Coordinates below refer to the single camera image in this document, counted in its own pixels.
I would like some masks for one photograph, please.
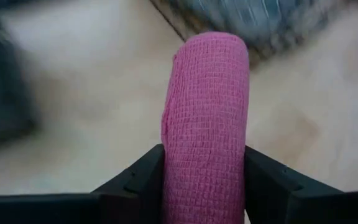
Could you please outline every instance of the bandage texture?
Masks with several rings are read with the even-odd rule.
[[[235,35],[192,37],[173,59],[162,142],[166,224],[244,222],[247,49]]]

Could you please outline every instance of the gray fabric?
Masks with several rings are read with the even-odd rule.
[[[209,30],[238,35],[255,65],[317,33],[348,0],[151,1],[184,39]]]

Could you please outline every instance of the floor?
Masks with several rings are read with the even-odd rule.
[[[0,147],[0,194],[89,192],[160,142],[183,43],[148,1],[71,0],[2,14],[42,130]],[[358,190],[358,6],[253,70],[247,144]]]

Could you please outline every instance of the beige floor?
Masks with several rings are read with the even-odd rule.
[[[5,13],[43,130],[0,147],[0,194],[89,192],[159,143],[182,41],[148,1],[72,0]],[[252,72],[247,143],[358,189],[358,7]]]

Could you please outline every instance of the pink bandage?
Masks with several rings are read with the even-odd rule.
[[[248,95],[240,38],[205,33],[177,52],[162,116],[165,224],[244,222]]]

